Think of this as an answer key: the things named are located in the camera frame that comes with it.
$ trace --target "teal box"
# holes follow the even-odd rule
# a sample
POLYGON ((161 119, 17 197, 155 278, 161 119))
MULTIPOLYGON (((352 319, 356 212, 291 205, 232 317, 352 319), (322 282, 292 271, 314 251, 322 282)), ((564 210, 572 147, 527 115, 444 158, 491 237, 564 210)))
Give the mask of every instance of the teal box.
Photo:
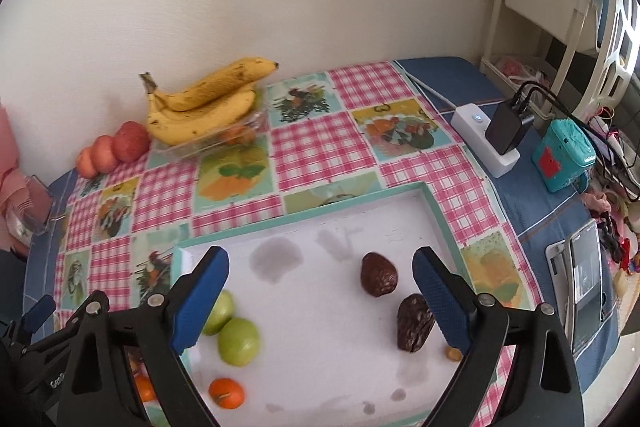
POLYGON ((596 161, 582 130, 568 118, 554 120, 531 157, 549 192, 569 185, 596 161))

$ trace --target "metal bolt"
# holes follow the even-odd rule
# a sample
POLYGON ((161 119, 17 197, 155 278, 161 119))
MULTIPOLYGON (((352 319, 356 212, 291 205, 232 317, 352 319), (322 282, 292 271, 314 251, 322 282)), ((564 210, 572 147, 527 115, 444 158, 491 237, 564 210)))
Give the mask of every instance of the metal bolt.
POLYGON ((146 300, 146 303, 149 306, 153 306, 154 308, 156 306, 161 306, 163 302, 164 302, 164 295, 160 293, 155 293, 146 300))
POLYGON ((93 301, 87 304, 86 312, 89 315, 97 315, 98 313, 100 313, 100 308, 101 308, 100 302, 93 301))
POLYGON ((540 311, 543 312, 543 314, 545 315, 553 315, 554 313, 556 313, 556 310, 554 309, 554 307, 551 304, 548 304, 546 302, 543 302, 542 304, 540 304, 540 311))
POLYGON ((482 304, 482 306, 493 306, 495 304, 495 298, 493 295, 490 295, 489 293, 481 293, 478 296, 478 301, 482 304))

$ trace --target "white wall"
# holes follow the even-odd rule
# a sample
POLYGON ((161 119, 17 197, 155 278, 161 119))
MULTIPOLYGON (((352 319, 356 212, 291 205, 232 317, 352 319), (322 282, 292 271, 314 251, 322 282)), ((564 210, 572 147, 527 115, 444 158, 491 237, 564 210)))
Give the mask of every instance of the white wall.
POLYGON ((245 55, 278 78, 354 62, 481 54, 492 0, 4 0, 0 96, 22 169, 50 182, 142 120, 137 74, 172 90, 245 55))

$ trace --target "green fruit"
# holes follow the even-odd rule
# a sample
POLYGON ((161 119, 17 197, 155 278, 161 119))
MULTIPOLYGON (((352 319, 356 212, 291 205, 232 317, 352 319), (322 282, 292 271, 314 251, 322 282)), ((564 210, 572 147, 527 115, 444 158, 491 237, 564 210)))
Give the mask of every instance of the green fruit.
POLYGON ((204 328, 202 328, 202 333, 205 335, 215 335, 218 333, 224 325, 231 320, 231 317, 234 316, 235 309, 236 307, 234 306, 231 293, 227 290, 222 290, 220 295, 218 295, 218 299, 216 299, 216 303, 213 305, 213 309, 209 314, 209 318, 207 318, 207 322, 204 324, 204 328))
POLYGON ((260 351, 260 335, 251 321, 231 319, 218 335, 220 358, 229 365, 242 367, 260 351))

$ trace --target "power strip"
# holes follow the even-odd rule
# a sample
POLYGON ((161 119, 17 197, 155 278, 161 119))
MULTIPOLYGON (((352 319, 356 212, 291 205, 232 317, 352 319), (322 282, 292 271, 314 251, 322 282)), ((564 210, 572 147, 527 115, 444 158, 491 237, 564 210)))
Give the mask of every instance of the power strip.
POLYGON ((476 153, 478 159, 484 164, 494 178, 507 174, 516 161, 520 158, 520 153, 513 149, 507 154, 498 154, 494 147, 484 137, 486 128, 489 127, 489 118, 475 103, 461 105, 453 113, 451 126, 458 131, 462 139, 469 148, 476 153))

